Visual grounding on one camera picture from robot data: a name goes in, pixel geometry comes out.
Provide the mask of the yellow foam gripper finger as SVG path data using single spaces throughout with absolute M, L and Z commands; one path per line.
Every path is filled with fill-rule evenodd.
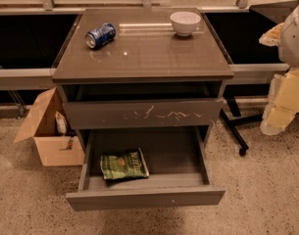
M 259 43 L 269 47 L 278 46 L 282 27 L 283 23 L 279 23 L 268 30 L 259 38 Z
M 278 135 L 299 113 L 299 68 L 285 75 L 276 74 L 271 81 L 268 103 L 260 124 L 266 135 Z

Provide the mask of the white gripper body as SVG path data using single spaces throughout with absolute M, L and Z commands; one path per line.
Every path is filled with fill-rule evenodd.
M 299 67 L 299 4 L 281 29 L 278 54 L 284 63 Z

